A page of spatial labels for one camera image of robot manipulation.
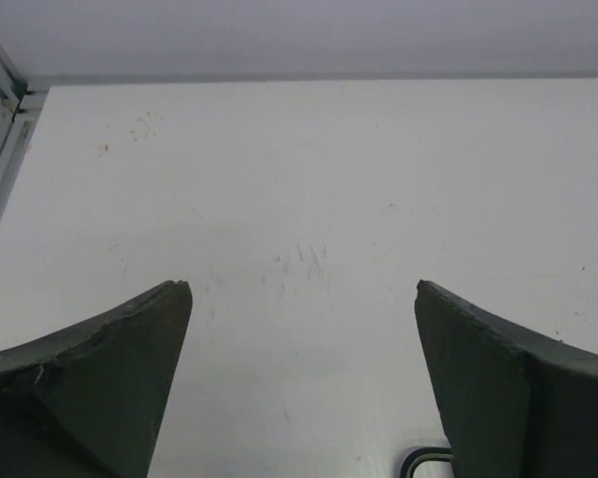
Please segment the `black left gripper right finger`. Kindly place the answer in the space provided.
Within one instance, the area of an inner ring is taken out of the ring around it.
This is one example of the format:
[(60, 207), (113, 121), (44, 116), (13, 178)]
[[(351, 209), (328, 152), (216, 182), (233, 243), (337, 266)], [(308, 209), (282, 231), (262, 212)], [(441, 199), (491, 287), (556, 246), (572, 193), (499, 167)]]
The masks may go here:
[(415, 316), (457, 477), (598, 477), (598, 355), (419, 281)]

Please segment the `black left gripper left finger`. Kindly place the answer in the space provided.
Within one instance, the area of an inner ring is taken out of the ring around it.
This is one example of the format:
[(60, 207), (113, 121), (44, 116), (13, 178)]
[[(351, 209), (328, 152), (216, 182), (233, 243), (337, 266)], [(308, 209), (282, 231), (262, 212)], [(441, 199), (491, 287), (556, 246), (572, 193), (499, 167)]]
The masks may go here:
[(146, 477), (192, 311), (166, 281), (0, 351), (0, 477)]

